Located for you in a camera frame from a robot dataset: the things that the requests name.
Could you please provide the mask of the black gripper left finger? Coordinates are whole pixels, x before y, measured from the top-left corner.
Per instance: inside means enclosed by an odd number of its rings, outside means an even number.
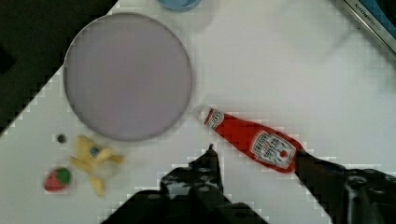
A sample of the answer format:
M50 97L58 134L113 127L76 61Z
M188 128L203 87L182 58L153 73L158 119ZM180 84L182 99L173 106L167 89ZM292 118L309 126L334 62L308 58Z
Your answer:
M223 197L219 157L210 144L205 153L177 167L160 182L160 189L168 197L165 224L206 224L208 214Z

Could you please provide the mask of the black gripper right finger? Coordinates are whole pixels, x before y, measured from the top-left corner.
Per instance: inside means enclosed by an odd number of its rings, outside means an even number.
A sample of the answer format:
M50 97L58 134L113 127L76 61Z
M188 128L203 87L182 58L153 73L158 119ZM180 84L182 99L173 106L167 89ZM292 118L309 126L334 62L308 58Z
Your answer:
M302 150L295 174L332 224L396 224L396 182L376 169L347 169Z

